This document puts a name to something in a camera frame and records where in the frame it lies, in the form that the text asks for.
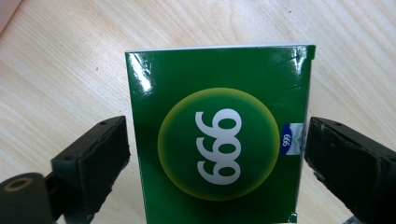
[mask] light wood surface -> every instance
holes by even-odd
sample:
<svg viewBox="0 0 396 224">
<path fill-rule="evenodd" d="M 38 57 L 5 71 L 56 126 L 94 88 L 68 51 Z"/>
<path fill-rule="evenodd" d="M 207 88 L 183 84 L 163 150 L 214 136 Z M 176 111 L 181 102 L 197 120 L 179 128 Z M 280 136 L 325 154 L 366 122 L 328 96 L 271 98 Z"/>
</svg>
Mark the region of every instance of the light wood surface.
<svg viewBox="0 0 396 224">
<path fill-rule="evenodd" d="M 309 116 L 395 149 L 395 10 L 393 0 L 22 1 L 0 35 L 0 181 L 46 175 L 91 126 L 125 115 L 132 159 L 93 223 L 146 222 L 127 49 L 313 43 Z M 306 163 L 297 211 L 299 223 L 351 216 Z"/>
</svg>

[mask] green box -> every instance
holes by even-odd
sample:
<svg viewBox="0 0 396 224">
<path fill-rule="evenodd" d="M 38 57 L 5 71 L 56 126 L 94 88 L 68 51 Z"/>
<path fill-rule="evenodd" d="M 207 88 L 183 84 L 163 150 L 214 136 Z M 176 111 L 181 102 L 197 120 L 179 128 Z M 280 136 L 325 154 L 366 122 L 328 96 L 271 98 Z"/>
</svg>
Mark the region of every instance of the green box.
<svg viewBox="0 0 396 224">
<path fill-rule="evenodd" d="M 315 46 L 125 53 L 148 223 L 297 222 Z"/>
</svg>

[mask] green circle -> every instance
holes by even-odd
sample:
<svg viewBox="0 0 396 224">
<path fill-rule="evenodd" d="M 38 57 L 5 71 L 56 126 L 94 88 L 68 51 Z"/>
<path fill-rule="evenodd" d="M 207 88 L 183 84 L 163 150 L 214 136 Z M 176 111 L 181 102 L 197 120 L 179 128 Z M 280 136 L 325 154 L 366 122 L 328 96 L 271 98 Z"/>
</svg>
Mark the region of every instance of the green circle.
<svg viewBox="0 0 396 224">
<path fill-rule="evenodd" d="M 201 154 L 197 138 L 204 138 L 204 147 L 209 152 L 213 151 L 217 138 L 197 126 L 195 114 L 203 112 L 204 125 L 212 127 L 212 119 L 222 109 L 235 111 L 241 119 L 240 130 L 234 136 L 241 150 L 234 159 L 240 168 L 238 178 L 233 183 L 220 185 L 209 182 L 198 171 L 198 162 L 204 161 L 205 172 L 213 175 L 217 162 Z M 219 121 L 221 129 L 235 125 L 232 119 Z M 235 146 L 224 144 L 219 151 L 225 155 L 233 153 Z M 181 100 L 163 120 L 158 137 L 160 162 L 169 179 L 191 196 L 209 201 L 236 199 L 256 189 L 271 174 L 278 152 L 279 130 L 269 109 L 252 95 L 228 88 L 198 91 Z M 228 166 L 219 169 L 222 176 L 235 172 L 235 168 Z"/>
</svg>

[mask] small blue sticker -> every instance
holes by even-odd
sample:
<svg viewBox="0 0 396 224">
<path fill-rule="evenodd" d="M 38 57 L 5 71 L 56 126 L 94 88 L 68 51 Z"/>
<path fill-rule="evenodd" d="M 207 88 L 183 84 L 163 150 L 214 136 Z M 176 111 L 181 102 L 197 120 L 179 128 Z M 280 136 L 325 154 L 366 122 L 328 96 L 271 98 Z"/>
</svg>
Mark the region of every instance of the small blue sticker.
<svg viewBox="0 0 396 224">
<path fill-rule="evenodd" d="M 300 155 L 303 142 L 303 123 L 289 123 L 283 125 L 280 139 L 280 155 Z"/>
</svg>

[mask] wood grain surface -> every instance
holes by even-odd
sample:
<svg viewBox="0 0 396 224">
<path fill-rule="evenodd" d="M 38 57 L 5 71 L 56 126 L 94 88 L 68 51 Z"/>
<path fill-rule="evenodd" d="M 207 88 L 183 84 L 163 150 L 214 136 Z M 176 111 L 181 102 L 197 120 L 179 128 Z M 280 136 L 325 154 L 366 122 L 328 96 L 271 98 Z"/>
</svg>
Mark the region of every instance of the wood grain surface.
<svg viewBox="0 0 396 224">
<path fill-rule="evenodd" d="M 132 159 L 93 223 L 146 222 L 127 49 L 315 44 L 308 115 L 396 149 L 395 10 L 393 0 L 22 1 L 0 35 L 0 181 L 46 175 L 91 126 L 125 115 Z M 351 216 L 306 163 L 297 212 L 299 223 Z"/>
</svg>

